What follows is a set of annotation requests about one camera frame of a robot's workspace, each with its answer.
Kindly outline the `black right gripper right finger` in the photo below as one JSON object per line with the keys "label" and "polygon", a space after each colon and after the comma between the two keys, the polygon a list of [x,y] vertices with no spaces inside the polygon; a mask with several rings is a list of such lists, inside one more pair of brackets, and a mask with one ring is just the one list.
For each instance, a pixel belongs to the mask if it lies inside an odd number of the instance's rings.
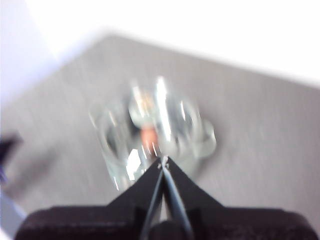
{"label": "black right gripper right finger", "polygon": [[165,178],[197,240],[316,240],[301,214],[277,208],[225,206],[196,185],[169,157]]}

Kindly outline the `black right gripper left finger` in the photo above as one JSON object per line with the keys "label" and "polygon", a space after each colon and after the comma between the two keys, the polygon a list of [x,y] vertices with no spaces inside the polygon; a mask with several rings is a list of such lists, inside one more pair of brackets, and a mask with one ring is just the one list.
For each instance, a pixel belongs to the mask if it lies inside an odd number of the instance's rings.
{"label": "black right gripper left finger", "polygon": [[160,160],[107,205],[54,206],[29,214],[17,240],[137,240],[160,176]]}

